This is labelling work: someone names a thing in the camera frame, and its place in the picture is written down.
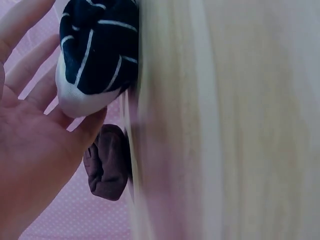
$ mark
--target palm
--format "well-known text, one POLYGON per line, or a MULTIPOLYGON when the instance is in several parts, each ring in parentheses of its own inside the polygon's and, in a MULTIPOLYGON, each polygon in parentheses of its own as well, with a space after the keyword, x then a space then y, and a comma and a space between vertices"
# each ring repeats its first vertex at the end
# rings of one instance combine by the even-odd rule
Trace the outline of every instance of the palm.
POLYGON ((0 21, 0 239, 17 239, 75 173, 98 134, 106 111, 86 117, 72 132, 73 119, 56 106, 53 66, 24 100, 18 96, 59 45, 54 35, 5 76, 4 63, 25 32, 55 0, 20 1, 0 21))

